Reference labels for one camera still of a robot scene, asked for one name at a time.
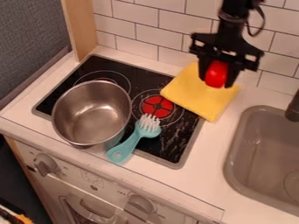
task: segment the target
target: sink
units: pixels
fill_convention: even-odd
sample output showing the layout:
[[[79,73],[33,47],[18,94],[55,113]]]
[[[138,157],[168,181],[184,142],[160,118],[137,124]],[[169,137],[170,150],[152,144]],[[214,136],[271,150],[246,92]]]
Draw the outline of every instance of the sink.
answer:
[[[238,193],[299,216],[299,123],[278,108],[245,110],[224,175]]]

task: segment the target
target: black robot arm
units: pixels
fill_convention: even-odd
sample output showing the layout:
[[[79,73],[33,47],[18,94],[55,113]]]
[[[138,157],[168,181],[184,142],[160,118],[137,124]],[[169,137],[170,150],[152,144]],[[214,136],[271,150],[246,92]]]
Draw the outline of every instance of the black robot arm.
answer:
[[[214,60],[228,65],[225,88],[231,87],[240,71],[257,71],[264,52],[246,42],[242,32],[247,25],[248,33],[256,36],[265,25],[265,16],[260,4],[263,0],[224,0],[219,10],[219,28],[215,34],[193,33],[190,52],[199,58],[199,77],[205,81],[205,75]],[[250,10],[257,10],[263,18],[261,28],[250,32],[248,17]]]

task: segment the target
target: stainless steel pot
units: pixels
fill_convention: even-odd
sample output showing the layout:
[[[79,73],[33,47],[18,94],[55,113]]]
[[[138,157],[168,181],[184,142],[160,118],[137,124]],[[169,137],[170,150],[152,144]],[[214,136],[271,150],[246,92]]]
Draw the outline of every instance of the stainless steel pot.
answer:
[[[84,82],[65,92],[52,111],[56,132],[74,147],[107,150],[122,138],[131,117],[129,95],[102,80]]]

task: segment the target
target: brush handle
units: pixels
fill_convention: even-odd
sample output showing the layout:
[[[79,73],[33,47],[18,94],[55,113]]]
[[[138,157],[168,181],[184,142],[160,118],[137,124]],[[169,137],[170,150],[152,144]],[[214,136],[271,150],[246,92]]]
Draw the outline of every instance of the brush handle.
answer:
[[[138,133],[137,130],[135,130],[126,141],[110,149],[107,152],[107,157],[112,162],[117,164],[127,160],[131,156],[133,150],[135,149],[141,138],[142,136]]]

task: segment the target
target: white countertop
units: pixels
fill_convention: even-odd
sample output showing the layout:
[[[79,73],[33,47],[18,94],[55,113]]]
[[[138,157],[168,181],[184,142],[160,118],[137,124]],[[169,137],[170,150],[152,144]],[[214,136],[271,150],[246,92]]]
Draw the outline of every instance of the white countertop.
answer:
[[[164,74],[176,75],[182,69],[105,47],[98,46],[94,53]],[[227,224],[299,222],[294,215],[235,192],[222,173],[241,112],[254,105],[285,109],[291,101],[290,95],[257,88],[259,75],[244,72],[238,82],[246,86],[217,122],[205,122],[183,168],[172,170],[138,156],[133,156],[124,166],[118,166],[106,161],[101,152],[97,156],[103,159],[72,148],[55,133],[51,122],[31,112],[32,107],[78,65],[70,53],[32,83],[0,112],[0,132],[93,172],[104,173],[136,191],[143,189],[153,199],[161,197],[189,214],[222,218]]]

